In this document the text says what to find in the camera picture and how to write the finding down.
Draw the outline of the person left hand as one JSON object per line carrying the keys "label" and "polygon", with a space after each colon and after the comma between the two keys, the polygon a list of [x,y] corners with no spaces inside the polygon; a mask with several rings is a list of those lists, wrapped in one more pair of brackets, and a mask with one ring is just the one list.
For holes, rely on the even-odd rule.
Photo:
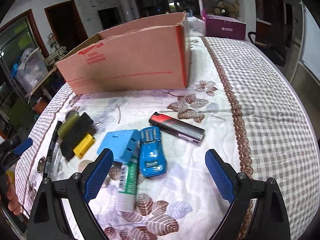
{"label": "person left hand", "polygon": [[18,216],[21,213],[21,205],[16,194],[15,182],[9,175],[6,174],[5,176],[6,183],[8,185],[7,192],[5,194],[7,200],[9,201],[8,208],[14,213],[14,215]]}

